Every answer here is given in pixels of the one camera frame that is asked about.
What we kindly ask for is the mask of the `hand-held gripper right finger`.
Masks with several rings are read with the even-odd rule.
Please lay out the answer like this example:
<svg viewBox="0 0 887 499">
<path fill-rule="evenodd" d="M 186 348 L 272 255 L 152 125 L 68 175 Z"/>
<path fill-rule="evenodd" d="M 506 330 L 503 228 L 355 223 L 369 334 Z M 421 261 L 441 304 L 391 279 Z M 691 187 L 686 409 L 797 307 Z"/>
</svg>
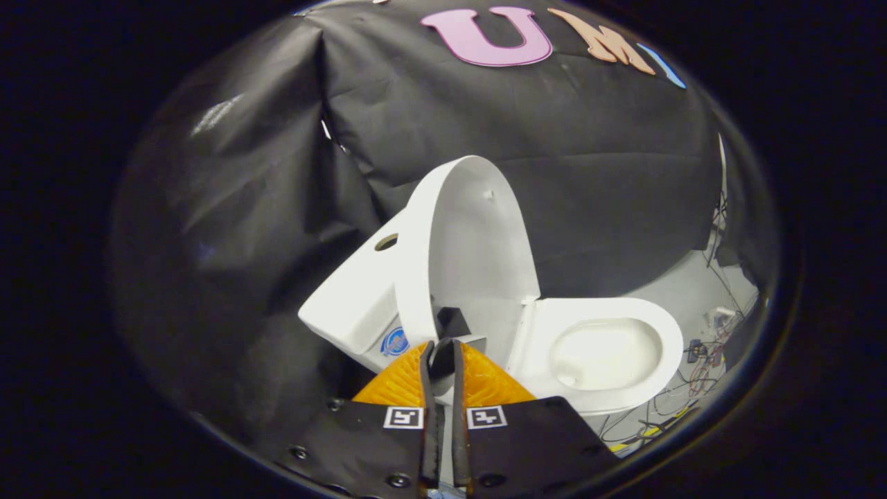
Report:
<svg viewBox="0 0 887 499">
<path fill-rule="evenodd" d="M 538 398 L 453 342 L 453 480 L 469 498 L 554 498 L 619 458 L 561 396 Z"/>
</svg>

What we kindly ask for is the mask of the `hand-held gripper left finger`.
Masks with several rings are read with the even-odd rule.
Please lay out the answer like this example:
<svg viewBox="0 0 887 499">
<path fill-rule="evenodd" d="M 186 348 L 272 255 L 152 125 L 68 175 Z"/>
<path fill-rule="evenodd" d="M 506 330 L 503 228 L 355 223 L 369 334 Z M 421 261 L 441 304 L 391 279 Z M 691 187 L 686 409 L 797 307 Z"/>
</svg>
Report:
<svg viewBox="0 0 887 499">
<path fill-rule="evenodd" d="M 414 347 L 351 400 L 330 399 L 276 465 L 327 493 L 425 498 L 441 474 L 441 408 L 430 380 L 434 342 Z"/>
</svg>

